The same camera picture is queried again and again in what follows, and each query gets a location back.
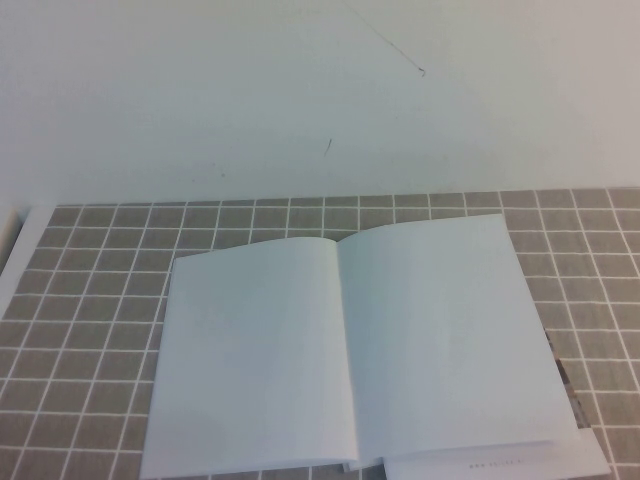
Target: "scratch mark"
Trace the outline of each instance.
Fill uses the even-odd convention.
[[[329,153],[329,149],[331,148],[331,142],[333,142],[333,138],[329,139],[329,145],[327,145],[327,149],[324,151],[324,156],[327,156],[327,153]]]
[[[362,15],[360,15],[360,12],[358,12],[355,8],[353,8],[351,5],[349,5],[349,3],[347,3],[345,0],[342,0],[342,3],[344,3],[345,7],[347,7],[349,10],[351,10],[353,12],[353,14],[356,15],[362,21],[362,23],[364,23],[367,27],[369,27],[373,33],[375,33],[378,37],[380,37],[382,40],[384,40],[384,42],[387,45],[389,45],[391,48],[393,48],[396,52],[398,52],[400,55],[402,55],[411,65],[413,65],[420,72],[422,72],[422,76],[423,77],[425,76],[426,72],[424,71],[424,68],[421,68],[420,65],[418,65],[416,62],[414,62],[411,57],[409,57],[406,53],[404,53],[402,50],[400,50],[391,40],[389,40],[387,37],[382,35],[378,30],[376,30],[376,28],[373,25],[371,25],[369,22],[367,22],[367,20]]]

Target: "book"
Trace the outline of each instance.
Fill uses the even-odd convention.
[[[422,452],[384,459],[387,480],[561,480],[610,473],[594,431],[553,344],[556,366],[571,403],[579,437],[569,440]]]
[[[142,478],[578,435],[500,215],[174,262]]]

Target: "table surface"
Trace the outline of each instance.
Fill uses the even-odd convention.
[[[174,258],[490,213],[611,478],[640,478],[640,189],[60,206],[0,321],[0,478],[137,478]],[[335,466],[233,477],[259,475],[384,480]]]

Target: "white wall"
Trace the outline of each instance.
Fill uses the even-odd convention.
[[[0,201],[640,185],[637,0],[345,1],[4,0]]]

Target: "grid pattern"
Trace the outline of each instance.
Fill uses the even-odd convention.
[[[489,213],[611,478],[640,478],[640,189],[593,189],[59,207],[0,321],[0,479],[138,478],[174,258]],[[341,471],[233,477],[384,480]]]

